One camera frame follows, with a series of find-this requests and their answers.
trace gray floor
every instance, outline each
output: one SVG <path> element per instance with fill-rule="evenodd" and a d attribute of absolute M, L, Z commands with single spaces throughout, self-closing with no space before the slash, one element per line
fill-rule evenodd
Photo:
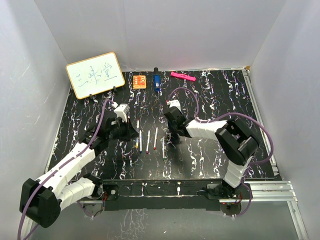
<path fill-rule="evenodd" d="M 234 221 L 202 209 L 105 211 L 91 220 L 73 204 L 51 227 L 39 227 L 32 239 L 297 240 L 298 236 L 287 202 L 253 202 Z"/>

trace marble tabletop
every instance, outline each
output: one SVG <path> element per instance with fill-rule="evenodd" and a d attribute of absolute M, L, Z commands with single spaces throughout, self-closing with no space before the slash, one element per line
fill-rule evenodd
<path fill-rule="evenodd" d="M 241 70 L 193 70 L 178 71 L 196 77 L 195 82 L 170 77 L 169 71 L 160 72 L 161 92 L 154 90 L 153 72 L 123 72 L 125 85 L 117 92 L 108 91 L 93 99 L 78 100 L 70 89 L 62 116 L 58 135 L 54 144 L 49 170 L 54 167 L 77 143 L 86 130 L 97 124 L 102 112 L 104 99 L 118 104 L 129 104 L 129 116 L 134 127 L 137 120 L 142 130 L 142 153 L 135 147 L 135 141 L 110 141 L 94 161 L 87 164 L 75 177 L 92 173 L 103 180 L 169 180 L 169 179 L 221 179 L 228 167 L 228 161 L 218 142 L 206 138 L 181 138 L 179 144 L 170 141 L 168 123 L 164 116 L 169 94 L 177 87 L 192 90 L 199 100 L 200 119 L 212 119 L 227 112 L 239 112 L 256 118 L 250 94 Z M 146 89 L 133 89 L 134 75 L 145 75 Z M 182 113 L 193 117 L 196 103 L 183 90 L 176 92 L 172 99 L 181 103 Z M 243 120 L 257 134 L 261 145 L 253 161 L 261 161 L 267 156 L 262 134 L 252 122 Z M 156 150 L 153 149 L 156 127 L 158 137 Z M 146 153 L 147 136 L 150 130 L 149 154 Z M 165 137 L 165 160 L 162 156 L 160 139 Z M 248 178 L 271 179 L 274 173 L 268 162 L 254 166 Z"/>

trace whiteboard stand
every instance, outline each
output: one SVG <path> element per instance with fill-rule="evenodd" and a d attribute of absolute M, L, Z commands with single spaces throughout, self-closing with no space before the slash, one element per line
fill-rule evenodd
<path fill-rule="evenodd" d="M 109 52 L 68 64 L 66 72 L 77 99 L 84 99 L 92 95 L 125 85 L 116 54 Z"/>

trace white marker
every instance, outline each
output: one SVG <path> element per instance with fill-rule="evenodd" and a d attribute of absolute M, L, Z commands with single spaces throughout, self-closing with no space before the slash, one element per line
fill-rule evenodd
<path fill-rule="evenodd" d="M 140 153 L 142 154 L 142 137 L 141 137 L 141 130 L 139 132 L 139 140 L 140 140 Z"/>
<path fill-rule="evenodd" d="M 136 122 L 136 132 L 139 132 L 139 120 Z M 138 148 L 139 145 L 139 137 L 136 137 L 135 139 L 135 147 Z"/>
<path fill-rule="evenodd" d="M 163 137 L 162 139 L 162 158 L 163 160 L 165 160 L 166 156 L 165 156 L 165 137 Z"/>
<path fill-rule="evenodd" d="M 156 129 L 155 129 L 155 136 L 154 136 L 153 150 L 156 150 L 157 136 L 158 136 L 158 127 L 156 127 Z"/>
<path fill-rule="evenodd" d="M 149 153 L 150 130 L 148 131 L 148 142 L 146 143 L 146 153 Z"/>

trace pink eraser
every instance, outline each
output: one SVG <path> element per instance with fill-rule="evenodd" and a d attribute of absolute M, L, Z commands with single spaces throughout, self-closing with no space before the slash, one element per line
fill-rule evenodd
<path fill-rule="evenodd" d="M 171 72 L 171 77 L 176 77 L 179 79 L 185 79 L 185 80 L 189 80 L 189 81 L 196 81 L 196 77 L 195 76 L 189 76 L 189 75 L 185 75 L 185 74 L 181 74 L 181 73 L 176 73 L 176 72 Z"/>

